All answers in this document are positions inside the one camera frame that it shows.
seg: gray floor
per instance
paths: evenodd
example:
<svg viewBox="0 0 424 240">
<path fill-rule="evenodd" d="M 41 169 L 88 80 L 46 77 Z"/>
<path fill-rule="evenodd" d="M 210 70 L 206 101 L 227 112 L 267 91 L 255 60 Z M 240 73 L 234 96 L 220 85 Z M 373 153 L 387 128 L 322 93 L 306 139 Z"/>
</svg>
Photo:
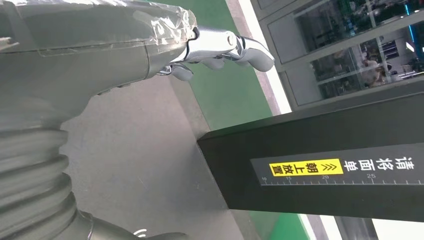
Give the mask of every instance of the gray floor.
<svg viewBox="0 0 424 240">
<path fill-rule="evenodd" d="M 113 89 L 62 128 L 81 210 L 147 236 L 243 239 L 196 145 L 208 126 L 186 82 L 156 77 Z M 236 214 L 244 236 L 255 235 L 244 217 Z"/>
</svg>

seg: label sticker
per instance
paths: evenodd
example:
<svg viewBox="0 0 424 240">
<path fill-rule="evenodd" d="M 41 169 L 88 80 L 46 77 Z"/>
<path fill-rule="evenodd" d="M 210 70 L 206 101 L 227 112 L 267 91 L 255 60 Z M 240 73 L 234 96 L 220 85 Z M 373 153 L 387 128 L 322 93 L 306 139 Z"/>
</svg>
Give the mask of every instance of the label sticker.
<svg viewBox="0 0 424 240">
<path fill-rule="evenodd" d="M 269 164 L 274 177 L 343 174 L 340 159 L 323 159 Z"/>
<path fill-rule="evenodd" d="M 251 159 L 262 186 L 424 185 L 424 143 Z"/>
</svg>

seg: robotic hand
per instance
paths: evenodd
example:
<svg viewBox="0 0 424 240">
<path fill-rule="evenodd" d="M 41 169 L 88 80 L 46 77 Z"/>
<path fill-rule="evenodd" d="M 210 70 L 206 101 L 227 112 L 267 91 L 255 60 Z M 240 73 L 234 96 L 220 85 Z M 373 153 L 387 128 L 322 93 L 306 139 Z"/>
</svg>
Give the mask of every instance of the robotic hand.
<svg viewBox="0 0 424 240">
<path fill-rule="evenodd" d="M 189 81 L 194 74 L 183 63 L 202 63 L 217 70 L 224 67 L 225 60 L 230 60 L 241 66 L 251 65 L 261 72 L 269 71 L 274 66 L 274 57 L 256 40 L 204 26 L 195 27 L 194 33 L 195 37 L 187 41 L 184 52 L 158 75 L 174 75 L 180 80 Z"/>
</svg>

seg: wifi symbol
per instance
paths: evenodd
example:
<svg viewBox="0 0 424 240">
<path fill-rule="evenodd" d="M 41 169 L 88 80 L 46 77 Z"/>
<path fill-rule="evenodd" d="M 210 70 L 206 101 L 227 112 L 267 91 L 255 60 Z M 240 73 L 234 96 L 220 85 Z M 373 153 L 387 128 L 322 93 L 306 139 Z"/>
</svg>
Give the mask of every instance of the wifi symbol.
<svg viewBox="0 0 424 240">
<path fill-rule="evenodd" d="M 140 229 L 140 230 L 134 232 L 133 234 L 136 235 L 139 238 L 145 238 L 146 237 L 145 233 L 147 233 L 147 229 Z"/>
</svg>

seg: green floor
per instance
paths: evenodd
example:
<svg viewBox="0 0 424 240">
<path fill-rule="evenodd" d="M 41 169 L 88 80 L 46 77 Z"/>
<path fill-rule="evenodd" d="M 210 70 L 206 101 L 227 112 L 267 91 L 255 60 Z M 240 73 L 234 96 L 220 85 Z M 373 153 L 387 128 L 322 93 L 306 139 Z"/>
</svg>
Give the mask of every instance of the green floor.
<svg viewBox="0 0 424 240">
<path fill-rule="evenodd" d="M 225 0 L 156 0 L 190 9 L 199 25 L 237 33 Z M 211 130 L 222 129 L 272 116 L 259 81 L 251 67 L 229 62 L 218 71 L 202 64 L 189 66 L 194 95 Z M 307 240 L 297 214 L 250 213 L 262 240 Z"/>
</svg>

